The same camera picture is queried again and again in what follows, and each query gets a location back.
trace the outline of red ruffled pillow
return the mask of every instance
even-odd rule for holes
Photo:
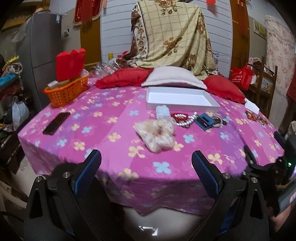
[[[240,104],[245,103],[245,95],[229,79],[220,75],[210,75],[203,82],[207,86],[207,92]]]
[[[96,81],[96,87],[99,89],[126,87],[126,86],[141,86],[153,71],[151,69],[122,68],[116,70],[115,73],[105,76]]]

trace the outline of tiled floor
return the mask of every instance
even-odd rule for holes
[[[30,194],[36,174],[25,157],[14,181],[27,195]],[[201,223],[202,218],[176,210],[160,208],[146,216],[140,216],[132,209],[125,207],[125,228],[135,241],[186,241]]]

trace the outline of white box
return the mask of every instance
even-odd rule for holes
[[[149,87],[146,102],[148,110],[155,110],[158,105],[166,105],[171,111],[218,113],[220,110],[209,93],[189,88]]]

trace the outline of pink floral bedsheet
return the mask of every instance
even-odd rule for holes
[[[97,178],[113,202],[142,215],[159,207],[205,215],[214,202],[191,165],[195,150],[233,176],[246,167],[245,144],[260,165],[283,154],[271,124],[249,120],[243,105],[214,95],[226,126],[207,131],[194,123],[189,129],[177,127],[174,148],[151,153],[134,129],[136,122],[155,118],[155,111],[146,109],[146,92],[141,87],[101,90],[92,86],[64,108],[47,106],[18,135],[35,173],[50,174],[63,162],[80,163],[98,149],[102,164]],[[70,111],[71,116],[53,136],[43,135],[60,111]]]

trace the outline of pillow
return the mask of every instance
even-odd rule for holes
[[[107,75],[101,79],[98,79],[96,81],[96,87],[99,89],[105,89],[126,86],[140,86],[152,71],[153,68],[122,68],[116,70],[111,75]]]
[[[204,83],[197,79],[189,70],[174,66],[162,66],[154,68],[147,80],[141,86],[175,86],[190,87],[195,86],[207,89]]]
[[[245,95],[241,90],[232,83],[229,79],[220,75],[211,75],[204,80],[207,86],[207,92],[217,95],[224,99],[229,99],[234,102],[245,103]]]

